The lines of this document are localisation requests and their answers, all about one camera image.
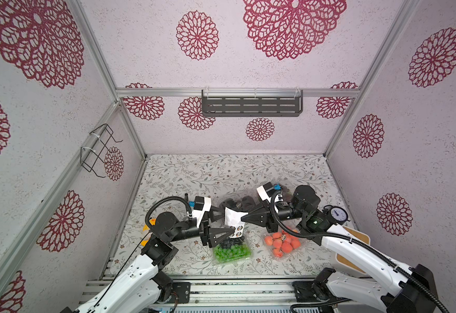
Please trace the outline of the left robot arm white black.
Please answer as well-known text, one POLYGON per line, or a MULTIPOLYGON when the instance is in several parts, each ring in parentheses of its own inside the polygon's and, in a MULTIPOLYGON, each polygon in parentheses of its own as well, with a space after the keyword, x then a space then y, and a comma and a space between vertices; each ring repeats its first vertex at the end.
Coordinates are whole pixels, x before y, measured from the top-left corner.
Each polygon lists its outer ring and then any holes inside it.
POLYGON ((156 301, 168 300, 173 279, 163 269, 178 253, 172 242, 197 236, 202 243, 215 247, 237 230, 209 226, 208 213, 197 225, 197 219, 181 222, 171 212, 160 213, 150 228, 151 238, 140 255, 110 285, 74 312, 140 312, 156 301))

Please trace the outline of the grey wall shelf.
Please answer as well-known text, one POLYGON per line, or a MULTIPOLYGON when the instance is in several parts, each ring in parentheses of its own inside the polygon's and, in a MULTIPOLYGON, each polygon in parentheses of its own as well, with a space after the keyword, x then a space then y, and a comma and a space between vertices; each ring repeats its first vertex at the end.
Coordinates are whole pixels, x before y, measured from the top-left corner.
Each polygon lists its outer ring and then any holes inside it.
POLYGON ((205 117, 298 117, 303 112, 303 97, 221 97, 203 90, 201 112, 205 117))

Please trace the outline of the yellow red plush toy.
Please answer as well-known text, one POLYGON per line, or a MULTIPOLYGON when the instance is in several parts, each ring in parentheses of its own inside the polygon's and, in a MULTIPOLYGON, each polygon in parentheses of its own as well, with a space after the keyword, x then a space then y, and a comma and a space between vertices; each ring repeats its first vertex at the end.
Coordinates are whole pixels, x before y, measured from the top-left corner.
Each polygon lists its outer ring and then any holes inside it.
MULTIPOLYGON (((155 224, 156 224, 156 219, 150 219, 150 220, 149 220, 149 223, 150 223, 152 226, 155 226, 155 224)), ((147 224, 145 224, 144 227, 143 227, 143 233, 144 233, 144 235, 143 235, 144 239, 143 239, 143 241, 141 242, 141 246, 145 246, 145 245, 148 243, 148 241, 150 240, 151 235, 152 235, 151 229, 148 227, 147 224)))

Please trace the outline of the blackberry clamshell box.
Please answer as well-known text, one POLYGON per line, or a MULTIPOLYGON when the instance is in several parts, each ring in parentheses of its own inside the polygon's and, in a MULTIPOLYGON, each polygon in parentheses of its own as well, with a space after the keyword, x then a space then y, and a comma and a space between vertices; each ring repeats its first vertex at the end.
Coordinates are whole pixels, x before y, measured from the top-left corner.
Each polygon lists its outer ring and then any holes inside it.
POLYGON ((250 213, 258 208, 258 204, 250 195, 233 194, 223 198, 216 206, 217 212, 221 215, 225 215, 226 208, 235 212, 250 213))

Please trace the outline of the purple grape clamshell box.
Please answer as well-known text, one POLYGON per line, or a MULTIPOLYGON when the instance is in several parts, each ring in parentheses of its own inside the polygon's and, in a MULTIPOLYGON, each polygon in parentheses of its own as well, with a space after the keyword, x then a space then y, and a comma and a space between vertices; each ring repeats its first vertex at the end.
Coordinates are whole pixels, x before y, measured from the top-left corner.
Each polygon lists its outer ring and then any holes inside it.
POLYGON ((293 199, 294 190, 291 187, 284 185, 283 183, 281 183, 280 186, 283 200, 285 202, 291 202, 293 199))

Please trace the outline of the floral table mat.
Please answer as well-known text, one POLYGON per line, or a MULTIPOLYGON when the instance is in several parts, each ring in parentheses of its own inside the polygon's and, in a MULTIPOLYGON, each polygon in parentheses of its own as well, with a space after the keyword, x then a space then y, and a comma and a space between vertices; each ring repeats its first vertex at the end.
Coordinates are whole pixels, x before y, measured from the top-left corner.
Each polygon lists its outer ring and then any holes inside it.
MULTIPOLYGON (((140 253, 145 215, 151 205, 167 196, 190 199, 208 196, 218 204, 232 194, 255 196, 258 186, 277 183, 292 194, 310 185, 321 204, 342 206, 344 201, 324 157, 319 155, 154 155, 147 163, 117 251, 107 266, 116 274, 140 253)), ((265 245, 265 229, 250 225, 244 235, 251 256, 238 262, 216 261, 212 249, 197 238, 176 243, 177 255, 165 268, 171 276, 272 277, 314 276, 329 267, 333 253, 311 241, 289 256, 276 258, 265 245)))

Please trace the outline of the green grape blueberry clamshell box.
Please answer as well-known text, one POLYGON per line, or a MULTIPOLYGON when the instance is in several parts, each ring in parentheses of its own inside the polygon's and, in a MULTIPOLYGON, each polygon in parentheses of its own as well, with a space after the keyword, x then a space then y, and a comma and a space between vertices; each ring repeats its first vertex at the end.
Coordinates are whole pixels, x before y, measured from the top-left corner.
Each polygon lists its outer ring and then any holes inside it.
POLYGON ((228 238, 212 249, 215 266, 234 263, 252 257, 250 242, 245 236, 228 238))

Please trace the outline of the black alarm clock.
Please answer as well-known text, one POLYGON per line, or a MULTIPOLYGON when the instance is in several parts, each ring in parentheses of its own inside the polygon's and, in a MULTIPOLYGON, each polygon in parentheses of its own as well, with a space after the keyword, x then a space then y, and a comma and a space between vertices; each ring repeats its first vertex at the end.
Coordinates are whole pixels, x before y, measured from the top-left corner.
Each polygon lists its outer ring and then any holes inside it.
POLYGON ((324 206, 323 212, 327 220, 332 224, 344 225, 349 221, 349 215, 345 209, 339 206, 324 206))

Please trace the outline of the white sticker label sheet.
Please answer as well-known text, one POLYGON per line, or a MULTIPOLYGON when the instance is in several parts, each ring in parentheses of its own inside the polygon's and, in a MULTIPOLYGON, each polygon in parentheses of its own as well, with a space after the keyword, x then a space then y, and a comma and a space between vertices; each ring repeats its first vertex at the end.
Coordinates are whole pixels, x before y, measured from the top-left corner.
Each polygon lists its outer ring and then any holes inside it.
POLYGON ((240 238, 243 235, 245 229, 245 222, 242 222, 242 217, 246 216, 247 212, 239 212, 233 209, 225 208, 224 224, 229 228, 233 228, 234 232, 230 238, 240 238))

